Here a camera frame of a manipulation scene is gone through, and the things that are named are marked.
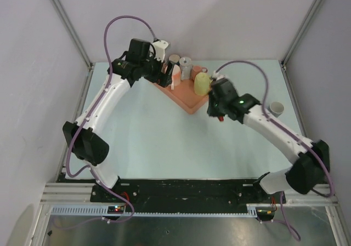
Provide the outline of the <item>large peach mug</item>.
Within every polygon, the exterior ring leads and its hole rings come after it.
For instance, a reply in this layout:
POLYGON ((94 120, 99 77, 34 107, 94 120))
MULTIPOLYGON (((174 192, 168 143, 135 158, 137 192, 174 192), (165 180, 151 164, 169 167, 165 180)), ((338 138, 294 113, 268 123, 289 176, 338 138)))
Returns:
POLYGON ((175 64, 173 66, 172 81, 171 81, 170 89, 175 90, 175 88, 178 85, 180 85, 180 82, 181 82, 181 69, 177 64, 175 64))

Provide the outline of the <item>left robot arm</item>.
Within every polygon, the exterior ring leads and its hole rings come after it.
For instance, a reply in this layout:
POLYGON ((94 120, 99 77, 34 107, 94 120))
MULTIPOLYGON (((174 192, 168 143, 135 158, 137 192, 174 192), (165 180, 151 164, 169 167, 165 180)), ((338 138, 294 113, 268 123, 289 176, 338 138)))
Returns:
POLYGON ((63 125, 69 154, 83 161, 104 185, 102 194, 108 201, 117 201, 122 189, 116 185, 118 173, 107 159, 110 147, 101 132, 117 103, 136 81, 145 78, 161 87, 172 83, 174 64, 166 59, 168 47, 164 40, 150 43, 133 38, 128 50, 110 63, 106 79, 88 108, 74 122, 63 125))

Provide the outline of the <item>yellow faceted mug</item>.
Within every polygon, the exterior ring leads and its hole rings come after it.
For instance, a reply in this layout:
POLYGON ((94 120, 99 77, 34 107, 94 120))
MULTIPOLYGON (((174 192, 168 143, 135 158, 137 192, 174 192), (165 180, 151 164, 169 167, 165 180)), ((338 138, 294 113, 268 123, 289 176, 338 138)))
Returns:
POLYGON ((198 73, 194 79, 194 92, 198 96, 205 96, 210 90, 211 78, 206 73, 198 73))

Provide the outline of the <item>grey-blue patterned mug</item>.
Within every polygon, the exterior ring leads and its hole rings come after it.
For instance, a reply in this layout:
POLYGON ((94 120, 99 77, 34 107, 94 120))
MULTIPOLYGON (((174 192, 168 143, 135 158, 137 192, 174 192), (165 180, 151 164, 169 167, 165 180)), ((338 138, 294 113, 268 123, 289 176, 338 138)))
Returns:
POLYGON ((269 111, 275 117, 279 117, 280 115, 282 115, 284 110, 285 107, 281 102, 273 101, 269 104, 269 111))

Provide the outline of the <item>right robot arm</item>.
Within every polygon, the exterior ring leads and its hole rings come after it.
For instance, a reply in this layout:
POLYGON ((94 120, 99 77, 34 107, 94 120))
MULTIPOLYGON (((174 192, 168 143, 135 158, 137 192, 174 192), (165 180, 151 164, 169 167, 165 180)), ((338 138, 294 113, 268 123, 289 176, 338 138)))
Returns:
POLYGON ((278 119, 251 94, 239 96, 234 85, 222 77, 211 82, 207 114, 220 121, 228 116, 233 121, 260 133, 291 163, 287 169, 267 172, 254 183, 254 198, 265 203, 274 193, 293 189, 307 194, 322 182, 330 170, 329 147, 326 142, 312 140, 277 126, 278 119))

